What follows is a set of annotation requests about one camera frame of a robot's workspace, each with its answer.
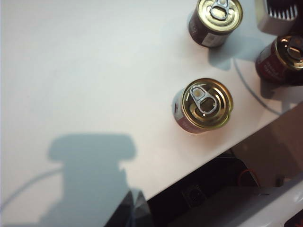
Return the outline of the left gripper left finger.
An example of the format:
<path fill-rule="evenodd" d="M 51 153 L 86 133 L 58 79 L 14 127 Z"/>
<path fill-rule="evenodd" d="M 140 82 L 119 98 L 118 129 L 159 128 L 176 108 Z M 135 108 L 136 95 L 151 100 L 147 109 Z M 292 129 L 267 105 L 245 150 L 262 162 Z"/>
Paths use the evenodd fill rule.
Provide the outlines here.
<path fill-rule="evenodd" d="M 112 227 L 127 227 L 134 208 L 133 194 L 129 191 L 111 217 Z"/>

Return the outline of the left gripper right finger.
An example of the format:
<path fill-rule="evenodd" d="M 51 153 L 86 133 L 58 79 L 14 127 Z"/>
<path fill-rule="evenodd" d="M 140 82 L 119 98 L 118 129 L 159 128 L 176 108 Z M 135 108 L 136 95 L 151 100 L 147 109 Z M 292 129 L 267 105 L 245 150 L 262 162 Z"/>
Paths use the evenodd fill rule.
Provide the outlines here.
<path fill-rule="evenodd" d="M 132 211 L 132 227 L 152 227 L 153 219 L 142 191 L 139 191 Z"/>

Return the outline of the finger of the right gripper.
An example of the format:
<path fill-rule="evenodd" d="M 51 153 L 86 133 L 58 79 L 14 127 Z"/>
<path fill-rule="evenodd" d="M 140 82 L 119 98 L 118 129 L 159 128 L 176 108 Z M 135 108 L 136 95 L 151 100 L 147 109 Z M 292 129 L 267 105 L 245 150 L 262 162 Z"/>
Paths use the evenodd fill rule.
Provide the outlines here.
<path fill-rule="evenodd" d="M 299 18 L 297 0 L 258 0 L 257 27 L 270 35 L 285 35 Z"/>

